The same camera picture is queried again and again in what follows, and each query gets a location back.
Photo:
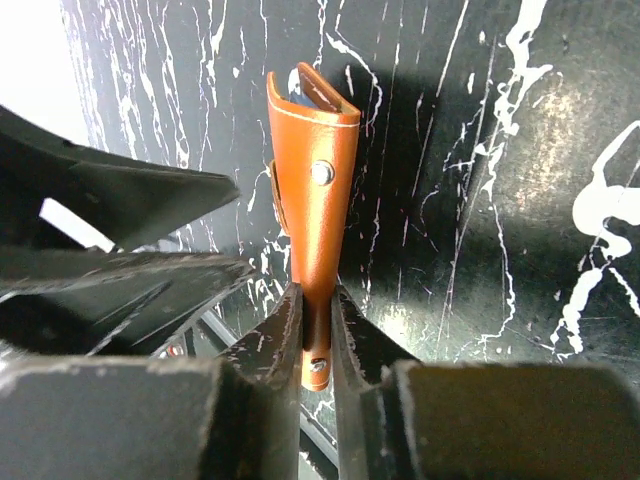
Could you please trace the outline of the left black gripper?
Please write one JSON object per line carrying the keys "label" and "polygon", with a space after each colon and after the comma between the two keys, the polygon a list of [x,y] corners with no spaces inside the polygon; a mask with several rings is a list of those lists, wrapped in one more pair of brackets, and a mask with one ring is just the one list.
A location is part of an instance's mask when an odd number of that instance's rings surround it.
{"label": "left black gripper", "polygon": [[2,347],[158,354],[252,276],[175,238],[237,196],[226,176],[80,146],[3,110]]}

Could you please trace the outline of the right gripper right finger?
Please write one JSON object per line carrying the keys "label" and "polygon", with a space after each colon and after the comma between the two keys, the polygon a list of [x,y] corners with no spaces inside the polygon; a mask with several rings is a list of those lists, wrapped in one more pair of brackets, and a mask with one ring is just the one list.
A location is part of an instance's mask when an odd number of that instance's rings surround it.
{"label": "right gripper right finger", "polygon": [[639,406],[614,372],[423,363],[331,300],[343,479],[635,479]]}

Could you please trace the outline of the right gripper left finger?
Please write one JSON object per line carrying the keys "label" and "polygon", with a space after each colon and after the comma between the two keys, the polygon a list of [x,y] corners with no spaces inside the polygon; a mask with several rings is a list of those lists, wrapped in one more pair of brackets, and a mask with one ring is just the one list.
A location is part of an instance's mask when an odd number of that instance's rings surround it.
{"label": "right gripper left finger", "polygon": [[29,357],[1,369],[5,479],[294,479],[303,295],[214,358]]}

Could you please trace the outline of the brown leather card holder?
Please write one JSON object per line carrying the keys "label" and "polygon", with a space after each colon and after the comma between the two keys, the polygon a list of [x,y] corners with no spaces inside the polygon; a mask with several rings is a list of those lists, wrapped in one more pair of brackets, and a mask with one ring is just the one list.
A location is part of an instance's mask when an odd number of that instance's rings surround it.
{"label": "brown leather card holder", "polygon": [[322,391],[331,374],[331,297],[348,212],[361,112],[311,65],[289,95],[266,81],[274,206],[290,239],[291,279],[303,294],[301,384]]}

